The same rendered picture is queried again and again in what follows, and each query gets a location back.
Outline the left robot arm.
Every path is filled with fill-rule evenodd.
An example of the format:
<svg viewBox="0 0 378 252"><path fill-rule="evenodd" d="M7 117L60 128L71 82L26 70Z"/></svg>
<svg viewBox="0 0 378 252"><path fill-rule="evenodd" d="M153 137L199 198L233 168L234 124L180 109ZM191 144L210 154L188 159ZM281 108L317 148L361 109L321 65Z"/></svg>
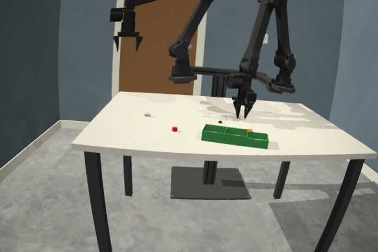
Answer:
<svg viewBox="0 0 378 252"><path fill-rule="evenodd" d="M237 99L245 101L248 106L253 106L256 102L257 94L251 89L251 83L258 69L260 49L274 8L278 36L278 50L275 51L274 64L280 70L276 79L271 79L271 82L276 86L294 89L290 76L296 66L296 61L289 46L287 0L258 0L258 2L260 3L258 15L249 44L239 65L240 70L229 73L226 79L227 88L239 89ZM245 90L240 89L241 87Z"/></svg>

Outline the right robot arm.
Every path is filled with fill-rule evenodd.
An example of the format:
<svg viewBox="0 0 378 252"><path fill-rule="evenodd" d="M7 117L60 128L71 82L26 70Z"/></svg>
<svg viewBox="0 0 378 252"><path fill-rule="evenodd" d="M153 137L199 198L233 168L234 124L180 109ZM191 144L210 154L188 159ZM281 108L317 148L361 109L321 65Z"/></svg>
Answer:
<svg viewBox="0 0 378 252"><path fill-rule="evenodd" d="M145 3L149 3L152 1L157 0L125 0L126 8L112 8L110 10L110 22L121 22L123 21L135 21L135 6L142 5ZM206 11L208 10L210 4L214 0L200 0L197 4L194 12L190 16L186 26L184 27L182 33L177 38L175 43L171 44L169 47L169 55L177 58L175 61L175 71L171 71L171 77L192 77L194 76L194 71L190 70L189 64L189 54L188 54L188 46L189 43L199 26L203 16L205 15ZM131 10L123 10L123 9L131 9ZM123 18L124 14L124 18ZM181 43L182 42L182 43ZM178 60L179 59L179 60Z"/></svg>

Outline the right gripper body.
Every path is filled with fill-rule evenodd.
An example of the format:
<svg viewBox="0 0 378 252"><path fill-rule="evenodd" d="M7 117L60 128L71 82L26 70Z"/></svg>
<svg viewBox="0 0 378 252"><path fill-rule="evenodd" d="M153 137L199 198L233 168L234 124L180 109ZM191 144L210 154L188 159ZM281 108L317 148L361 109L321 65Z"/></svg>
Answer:
<svg viewBox="0 0 378 252"><path fill-rule="evenodd" d="M134 21L131 21L131 23L129 23L129 21L124 21L123 32L118 32L119 33L118 36L113 36L113 37L143 37L143 36L139 36L139 32L134 32L134 26L135 26Z"/></svg>

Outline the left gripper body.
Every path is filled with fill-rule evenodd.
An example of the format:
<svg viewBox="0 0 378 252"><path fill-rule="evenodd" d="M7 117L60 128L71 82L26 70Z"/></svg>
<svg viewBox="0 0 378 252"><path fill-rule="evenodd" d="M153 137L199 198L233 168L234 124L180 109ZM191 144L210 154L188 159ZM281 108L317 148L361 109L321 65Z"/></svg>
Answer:
<svg viewBox="0 0 378 252"><path fill-rule="evenodd" d="M232 100L234 100L233 102L235 104L238 104L239 106L247 106L245 101L239 100L239 99L237 99L237 97L232 97Z"/></svg>

